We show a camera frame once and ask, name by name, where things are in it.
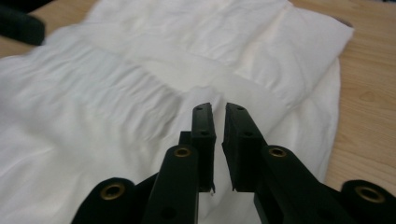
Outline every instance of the white garment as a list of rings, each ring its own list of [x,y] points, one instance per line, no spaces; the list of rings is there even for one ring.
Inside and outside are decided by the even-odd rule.
[[[225,104],[323,180],[339,63],[353,30],[279,0],[102,0],[46,45],[0,61],[0,223],[70,223],[96,184],[158,172],[191,111],[210,102],[217,192],[199,223],[260,223],[232,192]]]

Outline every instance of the wooden table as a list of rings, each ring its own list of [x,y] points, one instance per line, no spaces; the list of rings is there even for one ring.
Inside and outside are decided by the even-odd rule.
[[[57,0],[33,14],[47,32],[81,21],[96,0]],[[356,31],[341,55],[340,122],[326,184],[365,179],[396,195],[396,4],[365,0],[292,0],[349,21]],[[0,57],[32,47],[0,37]]]

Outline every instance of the white cloth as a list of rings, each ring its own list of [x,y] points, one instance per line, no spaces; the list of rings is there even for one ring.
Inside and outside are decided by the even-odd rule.
[[[70,223],[99,182],[136,184],[210,102],[217,192],[199,223],[260,223],[232,192],[225,104],[323,180],[338,119],[337,56],[352,29],[280,0],[102,0],[46,45],[0,61],[0,223]]]

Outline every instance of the wooden surface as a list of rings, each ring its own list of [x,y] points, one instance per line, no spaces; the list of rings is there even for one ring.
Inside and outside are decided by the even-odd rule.
[[[58,0],[33,14],[57,27],[81,21],[96,0]],[[352,23],[341,55],[340,122],[326,184],[365,179],[396,195],[396,4],[365,0],[292,0]],[[31,47],[0,37],[0,57]]]

